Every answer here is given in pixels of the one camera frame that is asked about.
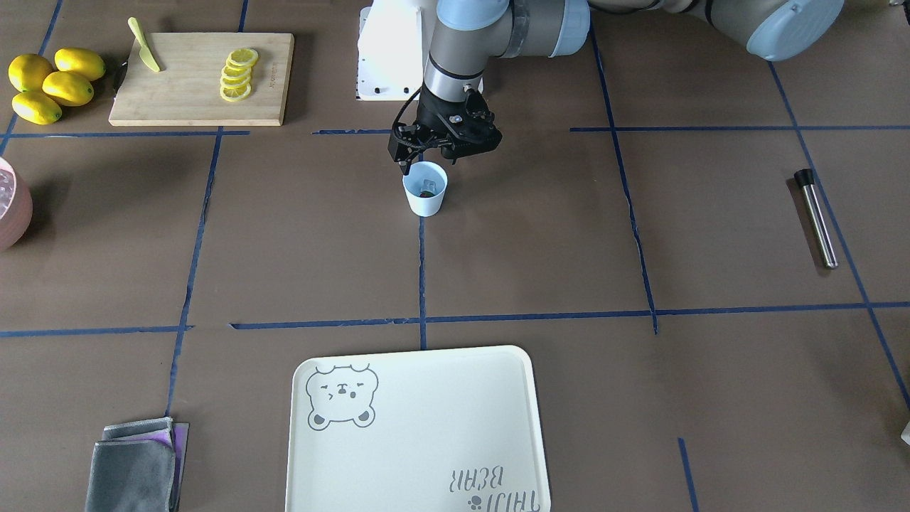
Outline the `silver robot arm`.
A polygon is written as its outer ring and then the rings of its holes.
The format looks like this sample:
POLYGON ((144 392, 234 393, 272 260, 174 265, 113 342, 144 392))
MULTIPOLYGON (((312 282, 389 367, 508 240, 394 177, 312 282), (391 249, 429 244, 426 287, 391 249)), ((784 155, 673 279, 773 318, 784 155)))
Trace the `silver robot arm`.
POLYGON ((390 155, 409 166, 438 149, 458 160, 497 149, 503 135, 482 97, 491 58, 575 54, 592 13, 664 10, 701 19, 769 62, 792 58, 828 31, 842 1, 439 1, 413 123, 396 119, 390 155))

